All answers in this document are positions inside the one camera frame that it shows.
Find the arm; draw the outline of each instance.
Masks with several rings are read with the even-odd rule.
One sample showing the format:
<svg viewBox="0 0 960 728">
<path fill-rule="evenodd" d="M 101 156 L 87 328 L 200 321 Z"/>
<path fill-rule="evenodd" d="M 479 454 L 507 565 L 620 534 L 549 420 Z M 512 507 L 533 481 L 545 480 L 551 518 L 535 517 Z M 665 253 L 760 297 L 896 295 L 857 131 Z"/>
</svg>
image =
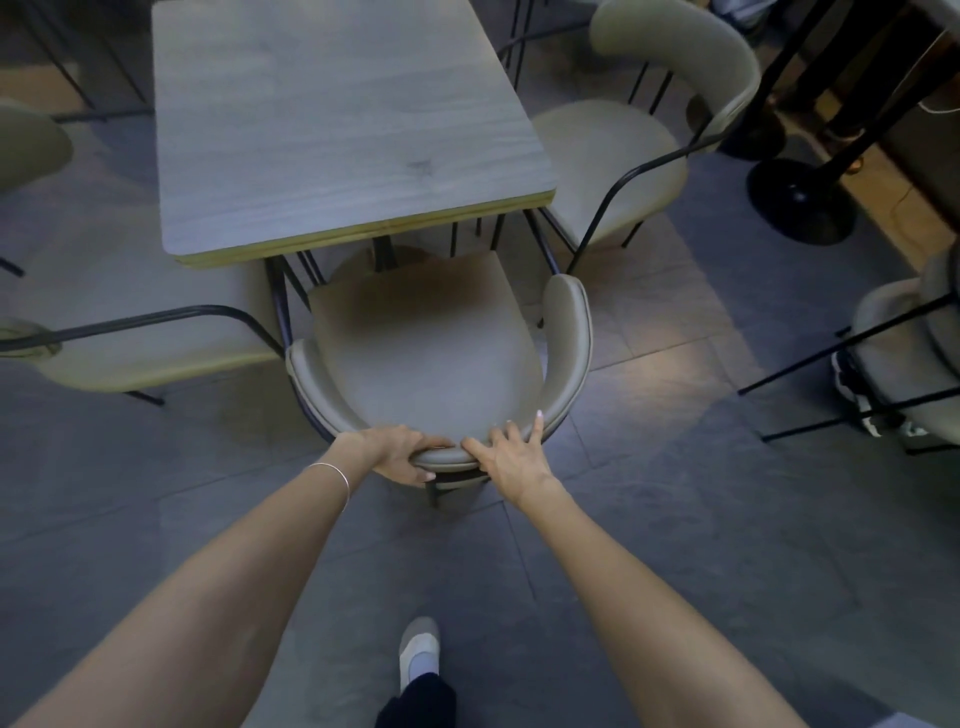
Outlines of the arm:
<svg viewBox="0 0 960 728">
<path fill-rule="evenodd" d="M 530 442 L 507 423 L 463 448 L 563 566 L 641 722 L 650 728 L 804 728 L 804 722 L 693 607 L 594 523 L 550 472 L 538 413 Z"/>
<path fill-rule="evenodd" d="M 384 427 L 340 435 L 320 462 L 354 491 L 370 470 L 422 483 L 433 474 L 410 456 L 451 445 Z M 347 495 L 332 468 L 304 470 L 161 583 L 17 728 L 240 725 Z"/>
</svg>

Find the person's leg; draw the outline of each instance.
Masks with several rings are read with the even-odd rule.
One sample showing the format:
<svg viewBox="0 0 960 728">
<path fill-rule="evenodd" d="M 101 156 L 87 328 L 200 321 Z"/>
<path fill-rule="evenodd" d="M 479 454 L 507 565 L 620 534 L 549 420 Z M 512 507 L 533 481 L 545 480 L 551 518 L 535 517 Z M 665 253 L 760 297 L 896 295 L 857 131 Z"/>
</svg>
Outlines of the person's leg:
<svg viewBox="0 0 960 728">
<path fill-rule="evenodd" d="M 380 711 L 376 728 L 454 728 L 457 694 L 440 677 L 440 629 L 414 619 L 400 639 L 400 697 Z"/>
<path fill-rule="evenodd" d="M 854 0 L 843 25 L 827 47 L 806 67 L 780 106 L 787 111 L 813 110 L 814 102 L 844 68 L 889 23 L 906 0 Z"/>
<path fill-rule="evenodd" d="M 859 135 L 879 115 L 940 32 L 923 11 L 911 9 L 900 18 L 843 107 L 827 124 L 830 134 L 838 138 Z"/>
</svg>

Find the bangle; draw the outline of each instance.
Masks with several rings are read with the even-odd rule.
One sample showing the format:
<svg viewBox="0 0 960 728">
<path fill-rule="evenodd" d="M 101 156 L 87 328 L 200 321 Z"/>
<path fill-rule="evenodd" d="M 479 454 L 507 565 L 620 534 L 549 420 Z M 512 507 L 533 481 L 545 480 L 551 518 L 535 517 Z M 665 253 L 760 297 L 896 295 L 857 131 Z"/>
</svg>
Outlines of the bangle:
<svg viewBox="0 0 960 728">
<path fill-rule="evenodd" d="M 335 465 L 330 465 L 329 463 L 321 463 L 321 462 L 310 463 L 310 465 L 308 465 L 308 466 L 306 467 L 306 469 L 313 468 L 315 465 L 323 465 L 323 466 L 326 466 L 326 467 L 328 467 L 328 468 L 333 468 L 333 470 L 335 470 L 337 473 L 339 473 L 339 474 L 340 474 L 340 477 L 342 477 L 342 478 L 344 479 L 344 483 L 347 485 L 347 502 L 344 503 L 344 511 L 346 511 L 346 510 L 347 510 L 347 506 L 350 505 L 350 481 L 347 480 L 347 476 L 344 475 L 344 472 L 343 472 L 342 470 L 340 470 L 337 466 L 335 466 Z"/>
</svg>

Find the forearm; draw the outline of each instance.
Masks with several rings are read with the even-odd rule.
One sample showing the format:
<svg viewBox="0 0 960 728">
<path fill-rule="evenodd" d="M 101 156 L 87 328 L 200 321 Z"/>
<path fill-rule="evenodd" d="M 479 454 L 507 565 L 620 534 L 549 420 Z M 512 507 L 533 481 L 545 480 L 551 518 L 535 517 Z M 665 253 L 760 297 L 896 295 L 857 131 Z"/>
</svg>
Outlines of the forearm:
<svg viewBox="0 0 960 728">
<path fill-rule="evenodd" d="M 353 441 L 323 461 L 354 487 L 372 465 Z M 160 584 L 18 725 L 239 725 L 346 502 L 336 471 L 308 468 Z"/>
<path fill-rule="evenodd" d="M 523 510 L 566 571 L 644 725 L 804 725 L 733 645 L 559 483 Z"/>
</svg>

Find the pant leg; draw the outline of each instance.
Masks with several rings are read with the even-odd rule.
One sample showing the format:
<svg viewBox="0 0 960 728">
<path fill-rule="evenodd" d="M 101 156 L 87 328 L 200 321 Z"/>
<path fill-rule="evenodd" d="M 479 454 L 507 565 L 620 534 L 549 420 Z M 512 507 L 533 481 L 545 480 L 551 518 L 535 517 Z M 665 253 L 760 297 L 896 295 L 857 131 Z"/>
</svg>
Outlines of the pant leg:
<svg viewBox="0 0 960 728">
<path fill-rule="evenodd" d="M 906 0 L 854 0 L 840 30 L 797 80 L 798 95 L 813 101 L 830 88 L 850 61 L 905 5 Z"/>
<path fill-rule="evenodd" d="M 376 728 L 454 728 L 457 693 L 440 675 L 427 672 L 407 686 L 376 718 Z"/>
<path fill-rule="evenodd" d="M 941 29 L 916 8 L 900 18 L 843 107 L 830 120 L 829 129 L 840 136 L 862 132 L 880 114 L 940 32 Z"/>
</svg>

